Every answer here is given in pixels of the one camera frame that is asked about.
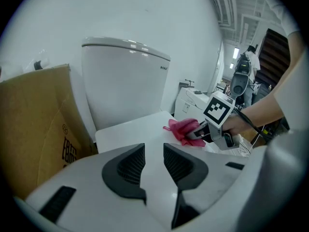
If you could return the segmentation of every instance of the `toilet tank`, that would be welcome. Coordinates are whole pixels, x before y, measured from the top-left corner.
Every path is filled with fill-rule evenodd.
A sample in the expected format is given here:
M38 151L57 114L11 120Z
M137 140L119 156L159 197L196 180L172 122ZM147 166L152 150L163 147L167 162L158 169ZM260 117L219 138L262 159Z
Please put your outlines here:
M169 62L170 56L135 41L83 39L83 79L96 129L159 112Z

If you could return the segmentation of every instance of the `ceiling light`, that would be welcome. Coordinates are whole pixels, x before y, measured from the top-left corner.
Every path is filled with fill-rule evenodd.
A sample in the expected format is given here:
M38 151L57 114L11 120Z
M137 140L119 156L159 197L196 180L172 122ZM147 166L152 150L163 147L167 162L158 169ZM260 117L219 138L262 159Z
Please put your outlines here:
M239 49L235 47L234 54L233 54L233 59L237 59L238 52L239 52Z

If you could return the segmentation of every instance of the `pink cloth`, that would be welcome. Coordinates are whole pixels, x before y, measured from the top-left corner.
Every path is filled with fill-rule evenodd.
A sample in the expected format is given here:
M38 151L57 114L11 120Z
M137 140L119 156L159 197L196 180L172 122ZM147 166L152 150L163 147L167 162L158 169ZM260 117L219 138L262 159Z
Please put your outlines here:
M163 129L167 131L172 131L175 138L179 140L182 145L192 145L192 146L199 146L204 147L206 143L203 139L196 139L191 140L186 137L186 134L193 131L194 129L199 127L199 123L194 118L186 118L182 121L176 121L173 119L169 120L169 128L164 126Z

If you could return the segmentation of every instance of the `hand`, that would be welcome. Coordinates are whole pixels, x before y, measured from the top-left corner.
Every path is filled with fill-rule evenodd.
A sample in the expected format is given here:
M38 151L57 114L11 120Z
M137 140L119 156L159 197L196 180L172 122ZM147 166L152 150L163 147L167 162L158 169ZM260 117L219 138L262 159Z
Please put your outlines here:
M222 130L229 131L232 136L237 135L247 129L250 129L250 125L235 114L228 117L222 125Z

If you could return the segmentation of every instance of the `cardboard box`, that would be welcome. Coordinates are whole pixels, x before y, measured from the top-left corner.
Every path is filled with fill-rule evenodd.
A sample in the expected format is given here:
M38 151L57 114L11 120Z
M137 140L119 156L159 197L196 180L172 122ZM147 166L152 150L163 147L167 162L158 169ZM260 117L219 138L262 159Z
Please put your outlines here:
M26 198L66 165L97 154L72 94L68 65L0 83L0 165Z

